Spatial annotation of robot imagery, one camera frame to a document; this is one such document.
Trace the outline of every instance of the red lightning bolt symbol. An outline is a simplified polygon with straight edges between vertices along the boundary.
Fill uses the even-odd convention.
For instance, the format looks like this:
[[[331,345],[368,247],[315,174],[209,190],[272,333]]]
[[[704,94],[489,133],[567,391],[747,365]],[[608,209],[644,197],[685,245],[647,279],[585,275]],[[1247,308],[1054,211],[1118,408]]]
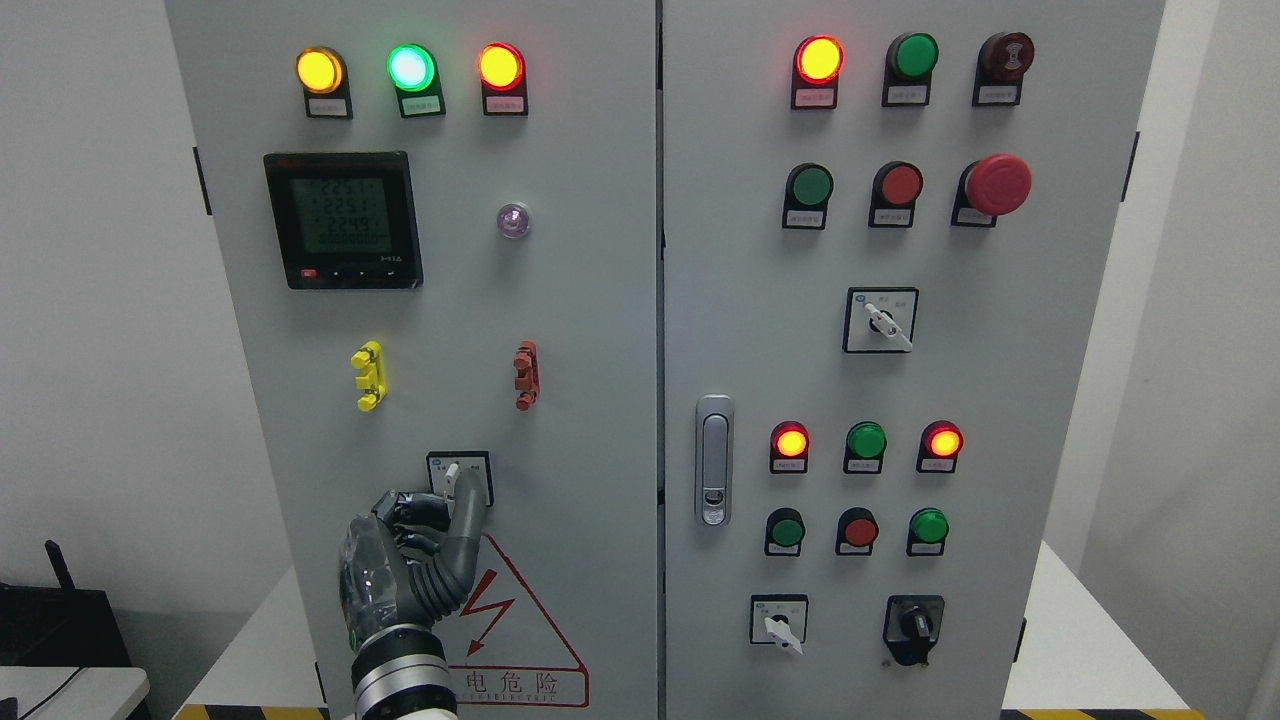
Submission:
[[[483,633],[480,633],[479,638],[471,641],[471,646],[467,647],[467,657],[471,657],[472,655],[479,652],[481,647],[484,647],[484,643],[480,641],[483,641],[485,635],[489,634],[489,630],[492,630],[493,626],[498,624],[498,620],[502,620],[502,616],[506,615],[508,610],[511,610],[511,605],[516,602],[516,598],[512,597],[509,600],[503,600],[500,602],[490,602],[489,605],[484,605],[481,607],[475,606],[476,601],[480,600],[480,596],[484,594],[484,591],[489,589],[489,585],[493,584],[493,580],[497,577],[498,577],[497,570],[493,569],[485,570],[484,577],[480,578],[479,583],[476,583],[476,591],[471,593],[471,597],[467,600],[466,606],[463,606],[462,611],[458,612],[458,618],[466,618],[467,615],[475,615],[476,612],[484,612],[485,610],[493,610],[494,607],[498,609],[498,612],[493,616],[493,620],[489,621],[489,626],[485,628]]]

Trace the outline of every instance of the yellow terminal block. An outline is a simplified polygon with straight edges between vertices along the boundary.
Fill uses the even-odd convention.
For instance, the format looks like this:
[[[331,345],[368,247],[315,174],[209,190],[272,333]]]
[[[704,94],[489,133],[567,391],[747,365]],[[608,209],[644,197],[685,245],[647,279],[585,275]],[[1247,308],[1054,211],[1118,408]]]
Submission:
[[[383,372],[383,346],[369,341],[351,356],[351,366],[356,373],[356,388],[364,391],[356,407],[369,413],[387,397],[387,375]]]

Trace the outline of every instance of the red terminal block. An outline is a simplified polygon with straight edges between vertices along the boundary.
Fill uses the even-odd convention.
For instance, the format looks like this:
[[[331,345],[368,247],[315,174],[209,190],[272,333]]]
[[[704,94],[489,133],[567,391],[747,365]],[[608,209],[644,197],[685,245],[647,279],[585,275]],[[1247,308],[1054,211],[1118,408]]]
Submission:
[[[516,396],[516,410],[524,413],[538,402],[538,393],[541,392],[538,380],[538,346],[530,340],[521,342],[511,365],[516,369],[516,389],[520,391]]]

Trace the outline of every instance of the red push button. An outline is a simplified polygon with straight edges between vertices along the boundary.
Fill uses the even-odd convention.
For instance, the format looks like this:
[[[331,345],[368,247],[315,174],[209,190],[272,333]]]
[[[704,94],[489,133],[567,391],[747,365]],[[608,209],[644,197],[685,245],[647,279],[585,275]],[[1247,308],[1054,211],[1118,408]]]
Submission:
[[[859,518],[845,525],[845,542],[854,547],[867,547],[876,542],[877,536],[879,536],[879,528],[874,520],[867,518]]]
[[[890,205],[909,205],[920,196],[924,188],[924,176],[914,165],[900,163],[887,173],[879,182],[879,193]]]
[[[982,69],[992,79],[1018,82],[1036,59],[1036,45],[1025,32],[1000,32],[982,44]]]
[[[979,160],[965,178],[969,205],[987,215],[1007,215],[1021,208],[1032,192],[1032,169],[1007,152]]]

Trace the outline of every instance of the robotic hand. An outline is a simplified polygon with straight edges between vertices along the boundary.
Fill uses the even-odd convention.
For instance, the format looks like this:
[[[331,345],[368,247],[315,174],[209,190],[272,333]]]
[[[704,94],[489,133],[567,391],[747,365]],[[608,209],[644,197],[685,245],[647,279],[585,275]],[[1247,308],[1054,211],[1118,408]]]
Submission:
[[[456,502],[390,491],[347,529],[338,592],[356,651],[357,720],[457,720],[444,647],[431,625],[471,592],[488,507],[477,473],[458,477],[453,465],[449,474],[457,477]]]

